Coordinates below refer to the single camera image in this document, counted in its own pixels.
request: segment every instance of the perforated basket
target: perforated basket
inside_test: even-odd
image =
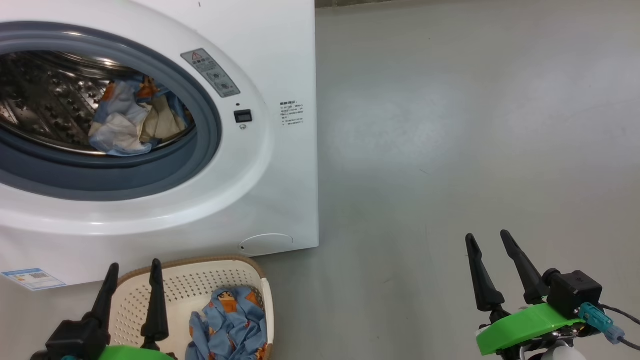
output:
[[[111,302],[109,333],[112,345],[139,347],[144,338],[140,328],[147,320],[151,286],[151,267],[130,272],[118,280],[118,289]],[[221,287],[249,286],[264,309],[267,320],[267,350],[271,358],[273,347],[273,299],[266,276],[253,260],[241,256],[193,258],[163,263],[164,297],[169,321],[169,338],[159,342],[162,352],[173,352],[184,360],[189,335],[191,312],[201,312],[211,299],[211,293]]]

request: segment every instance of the blue and white sticker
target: blue and white sticker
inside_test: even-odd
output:
[[[2,274],[31,291],[66,286],[64,282],[56,279],[39,268],[9,271],[3,272]]]

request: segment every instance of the white washing machine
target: white washing machine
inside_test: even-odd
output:
[[[317,246],[315,61],[313,0],[2,1],[0,272],[40,289]],[[93,112],[134,75],[188,126],[105,155]]]

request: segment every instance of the wire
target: wire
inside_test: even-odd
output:
[[[634,323],[640,325],[640,320],[638,318],[636,318],[635,316],[633,316],[633,315],[630,315],[630,314],[628,314],[628,313],[626,313],[626,312],[624,312],[624,311],[622,311],[620,309],[617,309],[615,307],[611,307],[611,306],[608,306],[608,305],[605,305],[605,304],[602,304],[602,303],[600,304],[600,306],[602,306],[603,309],[611,310],[614,313],[618,313],[620,315],[626,316],[627,318],[631,319],[631,321],[633,321]]]
[[[625,344],[626,346],[628,346],[628,347],[630,347],[630,348],[633,348],[633,349],[636,349],[636,350],[640,351],[640,346],[638,346],[638,345],[636,345],[636,344],[632,343],[631,341],[627,341],[627,340],[625,340],[622,336],[620,336],[620,337],[618,338],[618,340],[620,340],[620,342],[621,342],[621,343],[623,343],[623,344]]]

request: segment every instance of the glossy floor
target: glossy floor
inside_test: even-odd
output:
[[[523,291],[501,229],[540,271],[581,269],[603,302],[640,315],[638,44],[635,0],[319,10],[321,245],[258,259],[275,358],[479,359],[488,316],[472,298],[468,232],[510,311]],[[0,348],[24,358],[97,288],[0,291]],[[577,346],[637,359],[603,337]]]

